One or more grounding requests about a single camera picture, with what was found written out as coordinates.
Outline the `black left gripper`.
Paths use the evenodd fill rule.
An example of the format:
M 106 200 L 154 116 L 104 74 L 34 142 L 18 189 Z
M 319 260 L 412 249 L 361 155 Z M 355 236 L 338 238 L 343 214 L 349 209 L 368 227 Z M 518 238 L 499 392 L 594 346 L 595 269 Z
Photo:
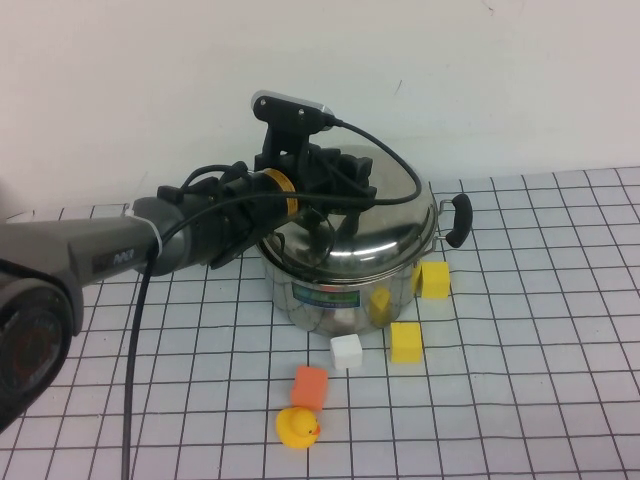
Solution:
M 315 144 L 293 153 L 277 148 L 263 150 L 254 159 L 255 170 L 273 168 L 287 176 L 297 191 L 306 194 L 341 196 L 343 185 L 338 178 L 337 161 L 342 154 L 338 148 L 322 148 Z M 370 185 L 373 160 L 369 157 L 342 156 L 342 173 L 346 177 L 345 192 L 349 196 L 375 198 L 377 189 Z M 343 232 L 357 233 L 360 215 L 369 209 L 368 199 L 357 199 L 344 208 Z

